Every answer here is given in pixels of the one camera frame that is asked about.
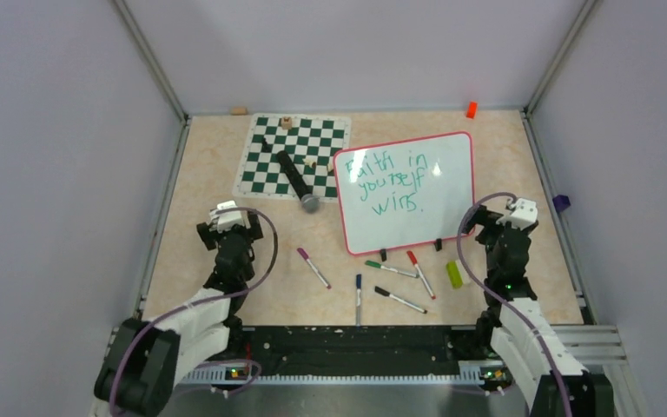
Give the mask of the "pink framed whiteboard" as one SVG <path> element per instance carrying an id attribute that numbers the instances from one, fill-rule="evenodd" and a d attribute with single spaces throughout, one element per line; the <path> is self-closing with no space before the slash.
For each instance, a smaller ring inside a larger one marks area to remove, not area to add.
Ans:
<path id="1" fill-rule="evenodd" d="M 350 255 L 452 239 L 475 202 L 465 131 L 343 149 L 333 168 Z"/>

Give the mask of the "green marker pen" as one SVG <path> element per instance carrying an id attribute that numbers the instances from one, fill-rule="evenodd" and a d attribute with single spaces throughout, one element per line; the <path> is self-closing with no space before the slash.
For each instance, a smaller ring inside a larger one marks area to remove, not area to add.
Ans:
<path id="1" fill-rule="evenodd" d="M 415 278 L 415 279 L 419 278 L 417 272 L 406 271 L 406 270 L 403 270 L 403 269 L 390 267 L 390 266 L 387 266 L 385 264 L 382 264 L 382 263 L 379 263 L 379 262 L 376 262 L 376 261 L 367 260 L 367 261 L 365 261 L 365 265 L 367 265 L 371 268 L 377 268 L 377 269 L 380 269 L 380 270 L 385 270 L 385 271 L 395 273 L 395 274 L 398 274 L 398 275 L 404 275 L 404 276 Z"/>

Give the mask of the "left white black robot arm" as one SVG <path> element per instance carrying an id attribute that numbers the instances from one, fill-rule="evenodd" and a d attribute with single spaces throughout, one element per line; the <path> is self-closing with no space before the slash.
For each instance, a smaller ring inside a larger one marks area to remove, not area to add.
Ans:
<path id="1" fill-rule="evenodd" d="M 143 321 L 124 320 L 94 384 L 94 396 L 110 412 L 157 416 L 179 382 L 205 360 L 233 359 L 243 349 L 236 312 L 254 278 L 253 244 L 263 236 L 261 215 L 222 202 L 196 230 L 215 265 L 189 299 L 165 314 Z"/>

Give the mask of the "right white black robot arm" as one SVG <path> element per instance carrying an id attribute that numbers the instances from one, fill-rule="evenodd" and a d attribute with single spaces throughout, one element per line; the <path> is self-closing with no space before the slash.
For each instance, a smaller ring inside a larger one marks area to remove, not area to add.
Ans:
<path id="1" fill-rule="evenodd" d="M 465 233 L 480 227 L 476 241 L 485 248 L 487 309 L 477 321 L 475 348 L 505 363 L 531 416 L 614 415 L 610 381 L 569 352 L 526 276 L 530 234 L 538 226 L 535 203 L 519 199 L 507 208 L 503 215 L 478 205 L 462 227 Z"/>

